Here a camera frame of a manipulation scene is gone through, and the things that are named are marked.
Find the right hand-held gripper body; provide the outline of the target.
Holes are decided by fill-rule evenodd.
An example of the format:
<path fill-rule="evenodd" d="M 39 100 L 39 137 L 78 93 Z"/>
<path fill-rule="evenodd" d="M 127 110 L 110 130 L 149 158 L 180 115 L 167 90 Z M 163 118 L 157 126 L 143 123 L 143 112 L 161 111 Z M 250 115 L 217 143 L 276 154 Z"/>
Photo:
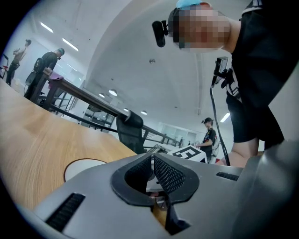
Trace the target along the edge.
<path fill-rule="evenodd" d="M 169 155 L 195 162 L 208 163 L 206 153 L 192 145 L 168 152 Z"/>

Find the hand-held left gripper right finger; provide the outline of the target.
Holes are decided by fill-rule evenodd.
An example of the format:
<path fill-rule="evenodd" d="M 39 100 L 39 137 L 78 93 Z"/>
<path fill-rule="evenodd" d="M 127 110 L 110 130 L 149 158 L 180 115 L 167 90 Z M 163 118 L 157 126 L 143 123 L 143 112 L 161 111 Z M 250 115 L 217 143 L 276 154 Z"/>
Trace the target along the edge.
<path fill-rule="evenodd" d="M 155 154 L 155 176 L 166 193 L 165 226 L 153 224 L 154 239 L 233 239 L 239 211 L 241 168 Z"/>

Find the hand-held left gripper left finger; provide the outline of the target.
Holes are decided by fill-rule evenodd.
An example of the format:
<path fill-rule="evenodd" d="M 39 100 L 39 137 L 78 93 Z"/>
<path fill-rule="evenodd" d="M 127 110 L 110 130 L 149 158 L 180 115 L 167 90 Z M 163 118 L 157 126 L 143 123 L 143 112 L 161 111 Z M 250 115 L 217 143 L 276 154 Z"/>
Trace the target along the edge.
<path fill-rule="evenodd" d="M 132 205 L 119 194 L 147 195 L 129 187 L 125 173 L 131 167 L 134 182 L 151 168 L 149 154 L 135 155 L 86 169 L 48 195 L 35 209 L 47 237 L 63 239 L 168 239 L 170 234 L 152 213 L 152 204 Z"/>

